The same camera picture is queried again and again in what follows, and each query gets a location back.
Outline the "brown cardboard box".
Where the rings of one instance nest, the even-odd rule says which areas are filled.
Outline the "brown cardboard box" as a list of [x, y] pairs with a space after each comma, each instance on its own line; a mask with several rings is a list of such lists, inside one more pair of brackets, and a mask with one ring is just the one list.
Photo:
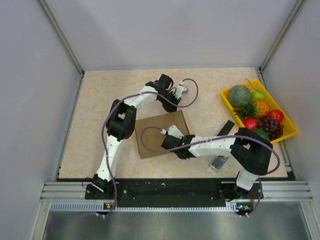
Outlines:
[[[172, 125], [175, 125], [182, 134], [189, 134], [189, 129], [187, 127], [182, 110], [136, 120], [135, 135], [137, 139], [138, 152], [141, 159], [153, 158], [163, 155], [162, 153], [149, 151], [143, 146], [143, 144], [141, 143], [141, 133], [143, 132], [143, 130], [147, 127], [152, 126], [166, 130]], [[163, 151], [164, 148], [161, 147], [161, 144], [164, 139], [165, 135], [161, 134], [161, 130], [158, 129], [147, 129], [143, 133], [143, 142], [147, 147], [153, 150]]]

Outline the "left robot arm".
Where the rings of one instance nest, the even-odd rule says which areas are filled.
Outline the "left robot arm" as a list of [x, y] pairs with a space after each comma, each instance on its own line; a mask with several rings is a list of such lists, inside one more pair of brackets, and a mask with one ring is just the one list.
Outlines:
[[112, 103], [101, 130], [104, 155], [92, 179], [92, 186], [102, 198], [109, 198], [113, 194], [111, 183], [116, 175], [115, 167], [124, 143], [135, 130], [137, 111], [154, 101], [160, 101], [166, 112], [175, 112], [182, 95], [189, 92], [183, 81], [177, 86], [173, 86], [173, 83], [169, 76], [162, 74], [158, 80], [147, 82], [138, 93]]

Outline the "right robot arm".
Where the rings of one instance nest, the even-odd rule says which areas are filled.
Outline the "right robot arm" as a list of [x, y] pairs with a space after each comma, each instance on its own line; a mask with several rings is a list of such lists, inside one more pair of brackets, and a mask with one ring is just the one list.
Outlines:
[[186, 160], [204, 156], [234, 158], [242, 169], [232, 187], [222, 187], [221, 197], [231, 201], [245, 198], [252, 191], [254, 182], [268, 174], [273, 145], [247, 128], [239, 128], [235, 134], [203, 137], [183, 135], [175, 126], [162, 129], [165, 138], [161, 147]]

